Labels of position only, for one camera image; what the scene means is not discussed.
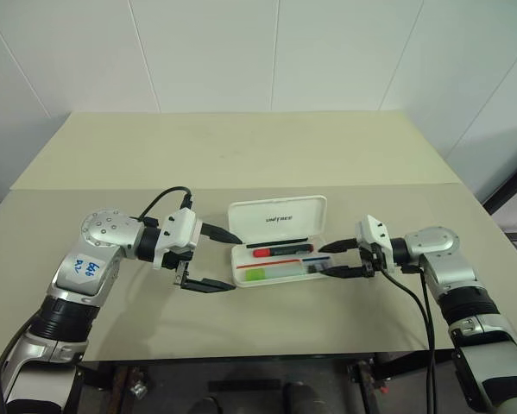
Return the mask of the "red and black marker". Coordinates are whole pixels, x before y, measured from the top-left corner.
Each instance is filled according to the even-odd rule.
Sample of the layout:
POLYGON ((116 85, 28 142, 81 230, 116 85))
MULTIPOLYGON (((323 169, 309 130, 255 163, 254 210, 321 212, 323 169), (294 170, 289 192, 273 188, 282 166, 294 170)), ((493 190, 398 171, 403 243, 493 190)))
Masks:
POLYGON ((255 258, 265 258, 284 255, 309 254, 313 251, 314 246, 311 243, 303 243, 297 245, 283 245, 271 248, 257 248, 253 250, 252 255, 255 258))

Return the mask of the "black metal frame post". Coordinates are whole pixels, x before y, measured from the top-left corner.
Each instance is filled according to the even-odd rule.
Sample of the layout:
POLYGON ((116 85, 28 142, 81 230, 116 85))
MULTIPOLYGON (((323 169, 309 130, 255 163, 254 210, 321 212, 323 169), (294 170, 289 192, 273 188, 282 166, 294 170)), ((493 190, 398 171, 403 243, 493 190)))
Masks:
POLYGON ((504 204, 517 194, 517 171, 515 171, 484 203, 489 215, 495 214, 504 204))

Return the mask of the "green translucent highlighter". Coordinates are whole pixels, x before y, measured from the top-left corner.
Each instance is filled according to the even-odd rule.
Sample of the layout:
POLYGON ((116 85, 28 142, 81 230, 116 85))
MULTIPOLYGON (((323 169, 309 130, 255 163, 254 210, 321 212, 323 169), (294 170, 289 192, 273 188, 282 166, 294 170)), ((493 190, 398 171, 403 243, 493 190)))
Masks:
POLYGON ((249 269, 244 274, 244 280, 255 282, 266 279, 279 279, 301 275, 300 267, 264 267, 249 269))

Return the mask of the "white hard pencil case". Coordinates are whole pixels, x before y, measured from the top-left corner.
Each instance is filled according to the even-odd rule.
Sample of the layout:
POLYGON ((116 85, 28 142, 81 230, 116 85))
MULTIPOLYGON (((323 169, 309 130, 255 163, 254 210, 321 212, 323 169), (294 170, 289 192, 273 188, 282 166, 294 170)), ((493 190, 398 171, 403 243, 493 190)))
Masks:
POLYGON ((325 263, 333 265, 331 254, 318 250, 324 244, 322 233, 325 228, 327 199, 321 195, 293 198, 272 198, 237 202, 228 209, 229 231, 243 243, 231 249, 232 279, 241 288, 261 285, 275 285, 311 279, 322 279, 322 273, 306 273, 307 264, 325 263), (254 249, 283 245, 311 243, 314 251, 309 254, 295 254, 255 258, 254 249), (255 282, 244 280, 247 270, 264 267, 300 267, 301 275, 266 279, 255 282))

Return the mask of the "rusty clamp with red tip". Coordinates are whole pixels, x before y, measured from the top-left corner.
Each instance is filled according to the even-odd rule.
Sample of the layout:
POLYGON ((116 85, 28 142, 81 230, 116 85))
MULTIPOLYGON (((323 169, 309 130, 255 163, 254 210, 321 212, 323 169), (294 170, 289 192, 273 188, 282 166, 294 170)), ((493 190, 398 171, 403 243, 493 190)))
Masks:
POLYGON ((358 384, 360 393, 365 397, 372 397, 375 392, 387 395, 389 388, 387 381, 377 379, 374 374, 374 365, 369 360, 359 360, 349 366, 350 379, 358 384))

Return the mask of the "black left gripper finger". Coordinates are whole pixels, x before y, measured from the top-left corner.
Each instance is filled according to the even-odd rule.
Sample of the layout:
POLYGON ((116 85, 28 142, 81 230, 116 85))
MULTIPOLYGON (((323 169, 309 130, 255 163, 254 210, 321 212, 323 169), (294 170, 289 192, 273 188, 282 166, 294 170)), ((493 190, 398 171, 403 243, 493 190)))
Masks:
POLYGON ((215 241, 215 242, 222 242, 222 243, 236 244, 236 245, 241 245, 243 243, 243 241, 239 237, 232 234, 228 230, 220 228, 216 225, 209 224, 209 223, 202 223, 200 234, 207 236, 208 238, 210 238, 212 241, 215 241))
POLYGON ((202 293, 228 292, 236 289, 234 285, 214 279, 186 279, 180 284, 180 288, 192 292, 202 293))

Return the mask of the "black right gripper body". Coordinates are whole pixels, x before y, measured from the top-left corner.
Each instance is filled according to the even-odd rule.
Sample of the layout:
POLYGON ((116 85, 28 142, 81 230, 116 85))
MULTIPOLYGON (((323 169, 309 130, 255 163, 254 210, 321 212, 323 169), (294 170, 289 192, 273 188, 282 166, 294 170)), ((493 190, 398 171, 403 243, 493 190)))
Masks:
POLYGON ((362 276, 373 278, 376 273, 385 273, 387 264, 381 246, 373 243, 369 247, 360 247, 359 256, 362 262, 362 276))

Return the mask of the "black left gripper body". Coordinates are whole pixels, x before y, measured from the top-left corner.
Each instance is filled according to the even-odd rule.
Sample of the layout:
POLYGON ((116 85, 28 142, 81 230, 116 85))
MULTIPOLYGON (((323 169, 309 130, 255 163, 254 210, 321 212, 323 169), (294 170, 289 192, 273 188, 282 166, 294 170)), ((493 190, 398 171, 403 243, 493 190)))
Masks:
POLYGON ((186 288, 189 280, 189 263, 193 257, 193 251, 176 254, 167 252, 163 255, 161 266, 168 270, 175 271, 174 283, 180 288, 186 288))

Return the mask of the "black table frame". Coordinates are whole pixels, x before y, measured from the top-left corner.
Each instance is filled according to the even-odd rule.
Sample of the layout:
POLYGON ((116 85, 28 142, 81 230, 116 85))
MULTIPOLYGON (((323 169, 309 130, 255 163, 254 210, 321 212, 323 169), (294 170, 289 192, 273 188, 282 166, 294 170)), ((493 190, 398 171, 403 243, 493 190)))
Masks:
POLYGON ((102 361, 88 367, 78 414, 190 414, 197 403, 210 414, 289 414, 293 409, 328 414, 427 414, 429 353, 335 354, 102 361), (374 365, 387 395, 360 393, 349 366, 374 365), (148 375, 148 394, 129 392, 131 367, 148 375))

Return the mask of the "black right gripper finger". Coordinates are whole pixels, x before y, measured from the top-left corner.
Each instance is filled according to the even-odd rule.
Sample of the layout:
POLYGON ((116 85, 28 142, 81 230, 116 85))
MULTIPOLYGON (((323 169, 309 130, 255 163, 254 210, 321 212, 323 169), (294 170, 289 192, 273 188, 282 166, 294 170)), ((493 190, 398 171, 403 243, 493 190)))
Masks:
POLYGON ((318 250, 318 252, 325 254, 340 254, 354 249, 358 249, 358 242, 356 238, 350 238, 325 244, 318 250))
POLYGON ((321 271, 323 275, 339 279, 362 278, 365 274, 362 267, 336 266, 321 271))

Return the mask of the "rusty clamp with silver knob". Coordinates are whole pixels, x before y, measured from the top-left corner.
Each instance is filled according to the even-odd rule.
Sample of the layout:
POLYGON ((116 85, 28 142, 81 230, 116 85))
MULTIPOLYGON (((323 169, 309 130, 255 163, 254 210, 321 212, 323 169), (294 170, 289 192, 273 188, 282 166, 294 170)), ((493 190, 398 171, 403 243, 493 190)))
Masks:
POLYGON ((148 394, 148 375, 141 367, 129 369, 128 389, 137 400, 142 400, 148 394))

